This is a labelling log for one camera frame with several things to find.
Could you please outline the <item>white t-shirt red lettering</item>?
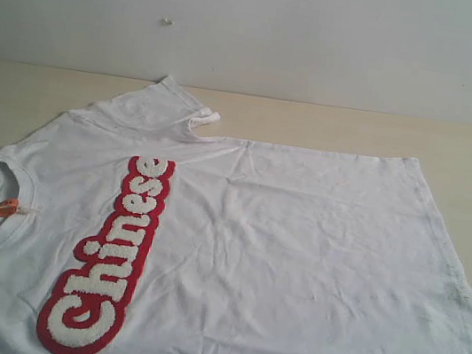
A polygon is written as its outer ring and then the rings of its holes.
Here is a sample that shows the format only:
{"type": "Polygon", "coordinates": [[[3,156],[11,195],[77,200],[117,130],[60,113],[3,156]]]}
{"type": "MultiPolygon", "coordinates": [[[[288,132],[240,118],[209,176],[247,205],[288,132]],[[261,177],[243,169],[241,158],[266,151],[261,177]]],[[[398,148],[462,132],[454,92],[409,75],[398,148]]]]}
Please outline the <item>white t-shirt red lettering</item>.
{"type": "Polygon", "coordinates": [[[472,354],[416,159],[218,119],[165,78],[0,149],[0,354],[472,354]]]}

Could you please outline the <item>orange neck label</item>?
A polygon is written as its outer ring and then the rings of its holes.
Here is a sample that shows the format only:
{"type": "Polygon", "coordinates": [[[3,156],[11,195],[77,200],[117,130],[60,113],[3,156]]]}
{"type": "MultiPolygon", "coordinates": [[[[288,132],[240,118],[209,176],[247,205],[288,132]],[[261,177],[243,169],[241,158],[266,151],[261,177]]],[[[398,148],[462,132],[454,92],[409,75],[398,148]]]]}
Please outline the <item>orange neck label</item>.
{"type": "Polygon", "coordinates": [[[9,199],[0,202],[0,218],[7,218],[17,213],[20,208],[20,202],[18,199],[9,199]]]}

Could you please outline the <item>small white wall hook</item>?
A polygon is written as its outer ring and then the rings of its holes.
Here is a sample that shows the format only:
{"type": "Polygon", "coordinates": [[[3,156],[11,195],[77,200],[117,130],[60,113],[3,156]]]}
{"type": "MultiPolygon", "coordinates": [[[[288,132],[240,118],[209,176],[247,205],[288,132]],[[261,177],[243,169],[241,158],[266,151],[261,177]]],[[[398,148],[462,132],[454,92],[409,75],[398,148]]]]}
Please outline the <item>small white wall hook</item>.
{"type": "Polygon", "coordinates": [[[169,18],[162,18],[160,20],[160,23],[163,27],[167,27],[167,26],[172,26],[173,25],[173,20],[170,20],[169,18]]]}

